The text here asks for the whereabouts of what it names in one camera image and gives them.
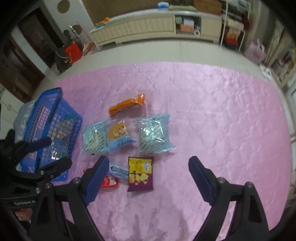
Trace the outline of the left hand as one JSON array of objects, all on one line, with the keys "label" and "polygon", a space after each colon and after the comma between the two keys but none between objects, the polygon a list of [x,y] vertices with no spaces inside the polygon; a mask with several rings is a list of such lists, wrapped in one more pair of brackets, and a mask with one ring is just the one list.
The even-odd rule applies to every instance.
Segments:
[{"label": "left hand", "polygon": [[31,208],[23,208],[15,211],[15,215],[19,221],[31,223],[33,210]]}]

